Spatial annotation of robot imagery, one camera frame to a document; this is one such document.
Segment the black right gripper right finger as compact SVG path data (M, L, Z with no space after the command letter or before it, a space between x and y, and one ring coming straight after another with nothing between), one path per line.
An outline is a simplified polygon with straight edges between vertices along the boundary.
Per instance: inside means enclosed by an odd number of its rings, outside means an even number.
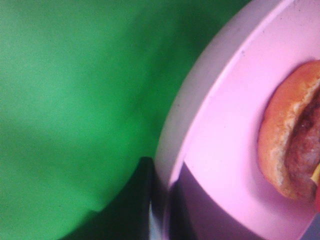
M169 239L171 240L261 240L224 211L182 165L171 192Z

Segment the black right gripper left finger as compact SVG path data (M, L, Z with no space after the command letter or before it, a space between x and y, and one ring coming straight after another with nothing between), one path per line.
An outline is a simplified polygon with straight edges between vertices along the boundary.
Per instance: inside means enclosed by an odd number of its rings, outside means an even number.
M120 193L64 240L148 240L154 163L142 157Z

